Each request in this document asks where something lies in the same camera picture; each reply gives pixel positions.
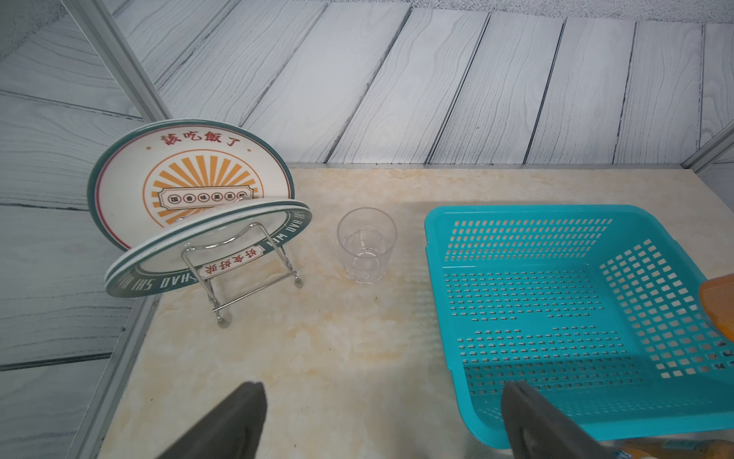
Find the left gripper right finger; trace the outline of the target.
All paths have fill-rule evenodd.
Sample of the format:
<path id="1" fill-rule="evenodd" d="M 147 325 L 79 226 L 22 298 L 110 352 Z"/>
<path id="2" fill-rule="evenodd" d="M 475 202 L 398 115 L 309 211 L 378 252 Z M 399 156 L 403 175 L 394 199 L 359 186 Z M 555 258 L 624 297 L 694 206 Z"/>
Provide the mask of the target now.
<path id="1" fill-rule="evenodd" d="M 614 458 L 526 382 L 506 382 L 501 413 L 515 458 Z"/>

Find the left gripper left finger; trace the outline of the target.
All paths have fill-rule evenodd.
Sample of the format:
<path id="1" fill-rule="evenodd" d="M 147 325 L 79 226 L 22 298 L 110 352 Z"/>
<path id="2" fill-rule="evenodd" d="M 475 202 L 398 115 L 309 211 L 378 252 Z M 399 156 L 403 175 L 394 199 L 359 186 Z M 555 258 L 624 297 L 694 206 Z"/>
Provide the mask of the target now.
<path id="1" fill-rule="evenodd" d="M 267 410 L 264 385 L 243 382 L 159 458 L 254 458 Z"/>

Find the teal plastic basket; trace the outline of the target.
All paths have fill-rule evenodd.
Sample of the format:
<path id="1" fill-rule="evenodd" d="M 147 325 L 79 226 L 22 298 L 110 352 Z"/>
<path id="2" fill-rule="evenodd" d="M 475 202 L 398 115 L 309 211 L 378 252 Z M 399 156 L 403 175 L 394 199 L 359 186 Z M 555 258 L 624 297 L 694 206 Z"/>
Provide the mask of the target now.
<path id="1" fill-rule="evenodd" d="M 445 206 L 424 230 L 457 405 L 485 445 L 510 445 L 514 381 L 598 440 L 732 428 L 733 344 L 703 311 L 705 275 L 652 214 Z"/>

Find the orange Fanta can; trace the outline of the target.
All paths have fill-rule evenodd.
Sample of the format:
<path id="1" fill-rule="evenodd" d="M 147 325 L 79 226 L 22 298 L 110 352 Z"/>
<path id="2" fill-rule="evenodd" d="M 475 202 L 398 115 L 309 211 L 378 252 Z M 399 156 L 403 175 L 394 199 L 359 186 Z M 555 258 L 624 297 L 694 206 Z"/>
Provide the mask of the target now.
<path id="1" fill-rule="evenodd" d="M 733 459 L 733 443 L 724 440 L 632 439 L 614 451 L 622 459 Z"/>
<path id="2" fill-rule="evenodd" d="M 734 274 L 705 281 L 699 288 L 703 310 L 712 326 L 734 341 Z"/>

